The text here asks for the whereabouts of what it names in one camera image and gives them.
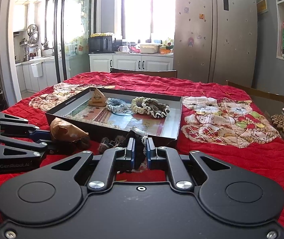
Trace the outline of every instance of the small triangular box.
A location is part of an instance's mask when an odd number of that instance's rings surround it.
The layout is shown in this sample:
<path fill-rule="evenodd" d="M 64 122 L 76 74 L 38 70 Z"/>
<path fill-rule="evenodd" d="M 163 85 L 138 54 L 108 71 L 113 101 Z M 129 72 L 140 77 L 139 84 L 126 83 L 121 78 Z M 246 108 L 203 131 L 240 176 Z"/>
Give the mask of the small triangular box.
<path fill-rule="evenodd" d="M 97 107 L 105 107 L 106 106 L 106 98 L 103 93 L 99 91 L 99 89 L 95 89 L 92 98 L 88 102 L 89 106 L 97 106 Z"/>

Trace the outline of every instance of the floor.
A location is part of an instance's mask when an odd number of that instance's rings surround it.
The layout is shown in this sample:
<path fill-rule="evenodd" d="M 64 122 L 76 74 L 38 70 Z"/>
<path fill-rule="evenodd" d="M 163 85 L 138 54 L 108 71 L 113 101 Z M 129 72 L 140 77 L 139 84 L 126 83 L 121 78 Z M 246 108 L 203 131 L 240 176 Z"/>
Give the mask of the floor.
<path fill-rule="evenodd" d="M 33 92 L 22 92 L 22 93 L 21 93 L 22 99 L 28 98 L 28 97 L 30 97 L 30 96 L 32 96 L 32 95 L 34 95 Z"/>

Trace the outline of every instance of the chair backrest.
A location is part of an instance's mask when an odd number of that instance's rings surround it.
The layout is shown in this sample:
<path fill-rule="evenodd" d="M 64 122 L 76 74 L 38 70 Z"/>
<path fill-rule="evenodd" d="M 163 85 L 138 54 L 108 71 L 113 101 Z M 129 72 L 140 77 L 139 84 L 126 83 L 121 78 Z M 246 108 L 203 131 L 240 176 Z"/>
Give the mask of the chair backrest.
<path fill-rule="evenodd" d="M 166 78 L 177 78 L 177 71 L 170 70 L 170 71 L 135 71 L 135 70 L 125 70 L 125 69 L 116 69 L 111 68 L 111 73 L 134 73 L 134 74 L 144 74 L 148 76 L 159 76 L 159 77 L 166 77 Z"/>
<path fill-rule="evenodd" d="M 262 97 L 262 98 L 266 98 L 266 99 L 271 99 L 271 100 L 275 100 L 275 101 L 280 101 L 284 103 L 284 96 L 283 95 L 278 95 L 275 93 L 269 93 L 269 92 L 263 92 L 263 91 L 259 91 L 256 90 L 254 88 L 248 88 L 230 81 L 226 81 L 228 86 L 232 86 L 238 89 L 241 89 L 243 91 L 245 91 L 248 95 L 252 95 L 252 96 L 258 96 L 258 97 Z"/>

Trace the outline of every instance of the microwave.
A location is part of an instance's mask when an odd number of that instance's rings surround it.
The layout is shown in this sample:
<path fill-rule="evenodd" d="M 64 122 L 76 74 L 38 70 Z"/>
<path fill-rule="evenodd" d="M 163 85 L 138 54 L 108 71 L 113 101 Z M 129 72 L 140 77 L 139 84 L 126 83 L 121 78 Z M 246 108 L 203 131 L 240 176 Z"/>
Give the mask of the microwave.
<path fill-rule="evenodd" d="M 118 45 L 114 36 L 89 37 L 89 54 L 113 53 Z"/>

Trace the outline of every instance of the red bedspread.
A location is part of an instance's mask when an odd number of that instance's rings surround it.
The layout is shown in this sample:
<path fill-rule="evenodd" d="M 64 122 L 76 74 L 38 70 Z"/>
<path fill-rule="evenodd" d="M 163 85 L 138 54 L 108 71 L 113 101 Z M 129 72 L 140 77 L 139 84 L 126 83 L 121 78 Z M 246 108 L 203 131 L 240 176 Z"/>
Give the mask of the red bedspread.
<path fill-rule="evenodd" d="M 250 97 L 242 90 L 229 86 L 221 86 L 215 83 L 203 84 L 193 83 L 189 80 L 166 79 L 160 77 L 150 77 L 144 75 L 131 74 L 110 74 L 105 72 L 89 72 L 77 75 L 66 81 L 71 84 L 100 84 L 115 85 L 116 89 L 127 89 L 152 93 L 163 93 L 176 96 L 206 96 L 216 99 L 229 98 L 233 100 L 250 100 Z M 51 93 L 52 87 L 46 88 L 37 95 Z M 24 99 L 6 112 L 26 118 L 31 124 L 48 130 L 49 126 L 45 113 L 39 109 L 29 107 L 30 98 Z M 251 104 L 251 107 L 259 112 L 259 109 Z M 183 106 L 182 122 L 188 109 Z M 92 143 L 91 150 L 97 152 L 98 143 Z M 270 143 L 252 143 L 246 148 L 238 148 L 229 145 L 218 145 L 212 143 L 197 143 L 187 139 L 180 132 L 177 150 L 181 154 L 188 154 L 190 150 L 200 150 L 231 164 L 256 172 L 275 180 L 284 188 L 284 141 L 276 138 Z M 62 159 L 63 156 L 50 156 L 43 161 L 42 165 Z M 17 174 L 0 175 L 0 185 Z M 144 171 L 143 173 L 122 174 L 117 176 L 117 180 L 128 181 L 163 181 L 165 180 L 162 171 Z M 284 226 L 284 210 L 279 222 Z"/>

